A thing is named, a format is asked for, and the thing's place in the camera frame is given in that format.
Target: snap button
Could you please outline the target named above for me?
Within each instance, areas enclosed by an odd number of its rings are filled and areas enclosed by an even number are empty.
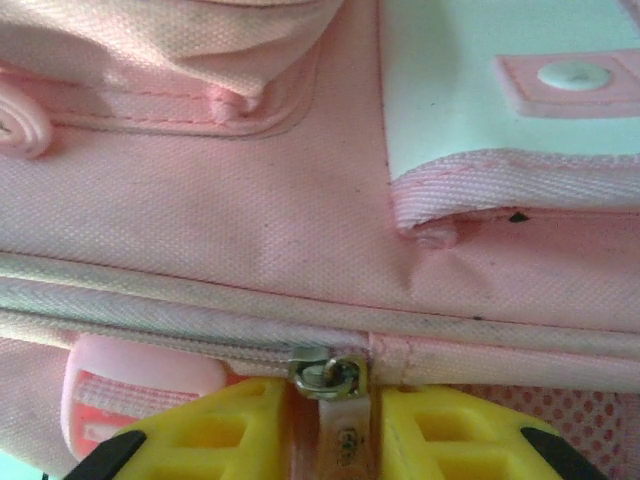
[[[561,90],[583,92],[607,85],[611,73],[594,63],[569,60],[545,65],[538,70],[538,80]]]

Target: zipper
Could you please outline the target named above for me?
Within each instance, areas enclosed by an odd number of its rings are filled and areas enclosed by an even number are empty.
[[[332,356],[328,348],[296,348],[289,381],[318,402],[314,480],[374,478],[371,397],[367,361],[359,355]]]

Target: pocket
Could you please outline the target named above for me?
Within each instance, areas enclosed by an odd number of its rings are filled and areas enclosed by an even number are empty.
[[[312,95],[343,0],[12,0],[2,80],[54,123],[238,136],[286,128]]]

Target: pink backpack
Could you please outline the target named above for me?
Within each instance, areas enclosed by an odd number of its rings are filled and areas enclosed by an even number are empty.
[[[358,352],[640,478],[640,3],[564,3],[4,0],[2,448],[73,467],[94,334]]]

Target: zipper slider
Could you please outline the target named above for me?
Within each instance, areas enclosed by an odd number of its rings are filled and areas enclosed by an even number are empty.
[[[332,357],[328,348],[293,351],[289,379],[306,398],[318,400],[320,432],[316,480],[371,480],[371,398],[368,366],[358,355]]]

